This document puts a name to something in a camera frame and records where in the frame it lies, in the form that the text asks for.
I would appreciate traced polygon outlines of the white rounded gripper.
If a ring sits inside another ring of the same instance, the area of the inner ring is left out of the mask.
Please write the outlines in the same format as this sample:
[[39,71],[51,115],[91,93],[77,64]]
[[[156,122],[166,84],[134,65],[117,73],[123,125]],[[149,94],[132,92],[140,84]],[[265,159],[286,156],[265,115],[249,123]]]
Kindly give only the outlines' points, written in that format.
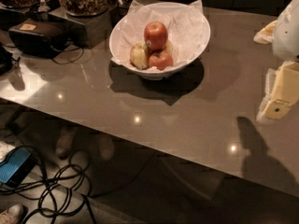
[[268,70],[261,103],[262,119],[282,119],[299,101],[299,0],[291,0],[277,21],[268,23],[253,40],[272,43],[275,56],[291,61]]

